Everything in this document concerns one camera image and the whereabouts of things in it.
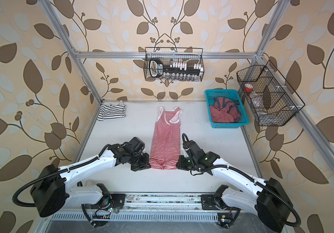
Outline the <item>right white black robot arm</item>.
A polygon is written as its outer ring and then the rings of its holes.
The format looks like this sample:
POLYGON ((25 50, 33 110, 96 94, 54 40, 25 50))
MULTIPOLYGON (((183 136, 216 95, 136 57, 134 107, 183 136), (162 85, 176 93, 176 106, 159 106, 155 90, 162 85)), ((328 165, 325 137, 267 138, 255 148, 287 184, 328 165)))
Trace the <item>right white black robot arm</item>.
POLYGON ((274 232, 282 232, 284 226, 298 227, 301 218, 283 189, 275 179, 264 180, 249 175, 230 165, 213 152, 205 153, 197 143, 182 135, 182 146, 187 156, 181 155, 176 167, 190 171, 191 175, 205 173, 223 179, 235 186, 234 190, 221 185, 212 195, 213 205, 220 210, 237 208, 256 215, 274 232))

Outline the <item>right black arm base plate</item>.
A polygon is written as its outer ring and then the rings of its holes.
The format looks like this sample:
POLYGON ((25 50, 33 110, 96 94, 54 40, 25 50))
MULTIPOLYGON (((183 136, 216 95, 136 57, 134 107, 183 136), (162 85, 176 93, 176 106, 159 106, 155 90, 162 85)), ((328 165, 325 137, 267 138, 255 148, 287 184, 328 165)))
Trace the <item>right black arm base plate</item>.
POLYGON ((228 206, 224 203, 222 197, 215 195, 201 195, 201 205, 203 210, 217 210, 217 211, 230 211, 239 210, 236 207, 228 206))

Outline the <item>red white striped tank top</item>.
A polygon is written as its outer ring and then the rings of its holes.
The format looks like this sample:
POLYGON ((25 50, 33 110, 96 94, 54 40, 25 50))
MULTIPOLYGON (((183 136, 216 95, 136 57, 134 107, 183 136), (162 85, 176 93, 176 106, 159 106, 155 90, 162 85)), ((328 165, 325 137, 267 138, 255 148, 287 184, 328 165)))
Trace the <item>red white striped tank top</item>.
POLYGON ((151 168, 158 170, 175 170, 181 151, 182 110, 176 107, 167 111, 159 108, 155 122, 149 163, 151 168))

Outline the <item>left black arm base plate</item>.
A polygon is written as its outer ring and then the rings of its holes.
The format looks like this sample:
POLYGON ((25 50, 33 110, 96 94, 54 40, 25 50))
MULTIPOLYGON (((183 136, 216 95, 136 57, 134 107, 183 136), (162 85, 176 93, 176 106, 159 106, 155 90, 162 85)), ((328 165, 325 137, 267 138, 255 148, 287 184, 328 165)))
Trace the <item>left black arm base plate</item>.
POLYGON ((95 206, 99 209, 121 208, 124 206, 125 198, 125 194, 105 194, 95 206))

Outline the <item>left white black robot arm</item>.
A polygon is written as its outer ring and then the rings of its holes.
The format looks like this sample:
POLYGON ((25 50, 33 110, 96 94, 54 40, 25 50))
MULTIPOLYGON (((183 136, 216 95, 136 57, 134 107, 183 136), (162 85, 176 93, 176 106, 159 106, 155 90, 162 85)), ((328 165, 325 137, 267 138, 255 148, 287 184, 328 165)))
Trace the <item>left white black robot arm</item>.
POLYGON ((47 166, 30 190, 40 217, 48 217, 63 207, 90 204, 100 208, 114 205, 104 184, 83 186, 84 179, 120 164, 130 164, 132 171, 150 169, 145 144, 134 137, 123 144, 105 145, 98 155, 69 166, 47 166))

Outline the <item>black white striped tank top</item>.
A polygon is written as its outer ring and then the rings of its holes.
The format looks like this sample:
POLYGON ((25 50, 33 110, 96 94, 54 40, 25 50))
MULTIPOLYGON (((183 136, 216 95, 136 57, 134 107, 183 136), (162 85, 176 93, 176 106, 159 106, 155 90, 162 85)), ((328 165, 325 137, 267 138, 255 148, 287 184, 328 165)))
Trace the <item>black white striped tank top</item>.
POLYGON ((102 104, 97 116, 98 121, 107 121, 126 117, 126 105, 123 101, 117 104, 102 104))

